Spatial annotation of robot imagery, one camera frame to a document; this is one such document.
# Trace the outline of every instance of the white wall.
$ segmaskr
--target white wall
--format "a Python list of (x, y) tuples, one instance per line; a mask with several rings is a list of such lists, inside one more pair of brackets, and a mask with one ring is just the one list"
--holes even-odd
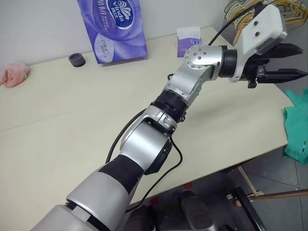
[[(181, 26), (218, 29), (228, 0), (141, 0), (147, 39)], [(0, 69), (91, 51), (77, 0), (0, 0)]]

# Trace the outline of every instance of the robotic arm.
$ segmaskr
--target robotic arm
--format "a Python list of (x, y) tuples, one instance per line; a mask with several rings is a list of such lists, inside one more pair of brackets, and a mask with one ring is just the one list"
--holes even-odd
[[(237, 82), (241, 77), (256, 84), (266, 80), (254, 75), (260, 64), (249, 59), (262, 56), (286, 37), (284, 20), (273, 5), (267, 6), (242, 31), (234, 50), (195, 45), (169, 79), (162, 93), (126, 132), (120, 154), (95, 170), (68, 196), (66, 205), (55, 206), (33, 231), (114, 231), (121, 221), (143, 175), (156, 173), (166, 160), (170, 136), (206, 81), (218, 76)], [(306, 75), (299, 73), (296, 78)]]

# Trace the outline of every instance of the green cloth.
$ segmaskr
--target green cloth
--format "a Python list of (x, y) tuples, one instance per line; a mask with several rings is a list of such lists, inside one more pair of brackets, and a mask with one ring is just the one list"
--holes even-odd
[(293, 158), (302, 164), (308, 163), (308, 88), (304, 93), (296, 96), (288, 90), (285, 94), (295, 107), (286, 107), (284, 111), (285, 129), (288, 136), (288, 145), (283, 155)]

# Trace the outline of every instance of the purple tissue box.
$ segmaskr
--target purple tissue box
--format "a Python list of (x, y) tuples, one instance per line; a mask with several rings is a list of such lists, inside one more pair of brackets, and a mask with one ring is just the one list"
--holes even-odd
[(186, 50), (191, 46), (197, 44), (202, 44), (202, 40), (196, 38), (185, 38), (185, 39), (178, 38), (178, 57), (184, 57)]
[(139, 0), (77, 0), (97, 63), (148, 56)]

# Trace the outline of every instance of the logo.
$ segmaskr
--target logo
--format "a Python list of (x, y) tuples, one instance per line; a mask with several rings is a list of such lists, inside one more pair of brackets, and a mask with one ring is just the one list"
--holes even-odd
[(133, 22), (133, 9), (128, 0), (112, 0), (108, 2), (108, 9), (120, 29), (130, 28)]

